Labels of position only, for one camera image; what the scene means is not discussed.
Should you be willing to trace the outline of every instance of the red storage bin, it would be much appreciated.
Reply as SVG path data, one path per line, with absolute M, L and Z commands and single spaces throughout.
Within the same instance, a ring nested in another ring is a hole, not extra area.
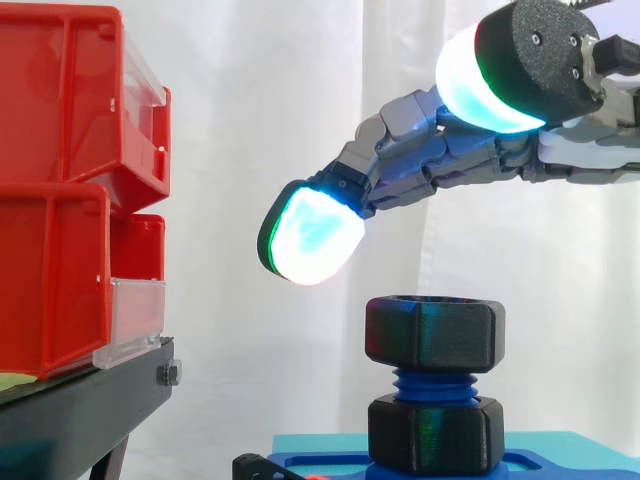
M 171 97 L 118 10 L 0 3 L 0 66 L 0 181 L 98 183 L 122 213 L 169 195 Z
M 109 212 L 99 185 L 0 184 L 0 373 L 108 368 L 157 347 L 164 221 Z

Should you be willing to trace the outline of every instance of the table surface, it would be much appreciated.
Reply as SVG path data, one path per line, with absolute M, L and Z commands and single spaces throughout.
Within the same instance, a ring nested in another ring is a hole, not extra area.
M 505 434 L 508 449 L 531 450 L 562 467 L 617 469 L 640 473 L 640 461 L 572 432 Z M 366 451 L 366 434 L 277 435 L 273 453 Z M 292 468 L 299 475 L 347 475 L 363 470 L 355 465 Z

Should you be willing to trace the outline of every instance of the blue plastic holder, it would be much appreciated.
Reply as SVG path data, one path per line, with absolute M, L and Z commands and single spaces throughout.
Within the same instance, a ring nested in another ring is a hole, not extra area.
M 361 465 L 364 470 L 328 476 L 329 480 L 640 480 L 628 470 L 575 470 L 560 467 L 528 450 L 507 450 L 504 459 L 484 477 L 413 477 L 371 463 L 367 452 L 275 453 L 269 460 L 284 468 Z

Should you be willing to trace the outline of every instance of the blue base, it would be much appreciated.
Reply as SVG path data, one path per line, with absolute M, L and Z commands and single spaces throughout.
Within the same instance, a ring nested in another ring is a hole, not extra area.
M 505 439 L 504 461 L 485 480 L 640 480 L 640 462 L 574 433 L 511 433 Z M 330 480 L 420 480 L 371 465 L 366 447 L 366 435 L 284 435 L 274 438 L 276 453 L 269 459 L 299 475 Z

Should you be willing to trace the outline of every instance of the blue threaded rod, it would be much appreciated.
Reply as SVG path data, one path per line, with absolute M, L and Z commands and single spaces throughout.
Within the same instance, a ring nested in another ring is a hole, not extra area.
M 478 390 L 473 384 L 478 380 L 468 373 L 419 373 L 397 368 L 393 371 L 398 380 L 396 400 L 413 403 L 434 403 L 467 407 L 478 403 L 474 398 Z

